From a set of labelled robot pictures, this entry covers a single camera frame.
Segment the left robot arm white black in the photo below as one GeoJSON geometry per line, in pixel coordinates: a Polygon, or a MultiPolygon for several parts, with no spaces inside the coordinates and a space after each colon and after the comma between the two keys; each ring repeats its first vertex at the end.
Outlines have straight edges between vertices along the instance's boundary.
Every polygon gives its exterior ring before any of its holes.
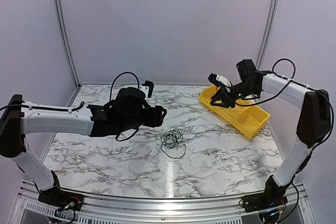
{"type": "Polygon", "coordinates": [[[25,143],[32,133],[71,133],[89,137],[115,136],[128,130],[134,134],[141,126],[159,127],[167,114],[162,106],[150,106],[154,84],[146,81],[136,88],[119,90],[115,99],[104,105],[74,107],[44,106],[23,100],[21,94],[12,96],[8,105],[1,108],[1,156],[13,160],[35,183],[40,195],[54,205],[66,202],[57,175],[49,170],[25,143]]]}

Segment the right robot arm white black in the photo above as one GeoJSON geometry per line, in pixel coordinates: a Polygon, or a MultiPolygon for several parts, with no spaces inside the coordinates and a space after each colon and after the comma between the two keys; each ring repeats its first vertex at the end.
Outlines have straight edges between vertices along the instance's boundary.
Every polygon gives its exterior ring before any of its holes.
{"type": "Polygon", "coordinates": [[[270,97],[251,104],[251,107],[281,99],[295,109],[296,117],[283,126],[288,126],[294,133],[293,144],[277,170],[267,179],[264,190],[242,198],[245,208],[257,209],[274,206],[284,199],[287,188],[295,177],[306,167],[313,151],[323,144],[333,130],[333,107],[329,94],[324,89],[315,89],[294,80],[294,77],[282,76],[275,69],[258,70],[251,59],[244,59],[237,65],[240,82],[232,84],[220,74],[211,73],[208,80],[218,90],[210,99],[211,106],[219,108],[248,108],[239,99],[248,96],[270,97]]]}

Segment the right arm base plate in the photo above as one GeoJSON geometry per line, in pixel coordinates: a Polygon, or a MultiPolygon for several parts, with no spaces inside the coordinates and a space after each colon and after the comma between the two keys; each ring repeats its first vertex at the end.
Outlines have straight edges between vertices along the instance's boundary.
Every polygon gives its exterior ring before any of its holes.
{"type": "Polygon", "coordinates": [[[244,208],[245,212],[260,211],[269,208],[275,208],[285,205],[288,199],[285,195],[279,197],[265,196],[263,193],[245,195],[243,196],[238,205],[244,208]]]}

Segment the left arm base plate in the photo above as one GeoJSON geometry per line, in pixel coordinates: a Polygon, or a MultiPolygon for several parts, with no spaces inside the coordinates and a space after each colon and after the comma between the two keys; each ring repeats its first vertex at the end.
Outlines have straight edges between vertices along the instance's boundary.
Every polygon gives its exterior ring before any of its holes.
{"type": "Polygon", "coordinates": [[[78,193],[64,191],[59,188],[51,188],[41,191],[38,201],[58,207],[60,209],[80,211],[84,196],[78,193]]]}

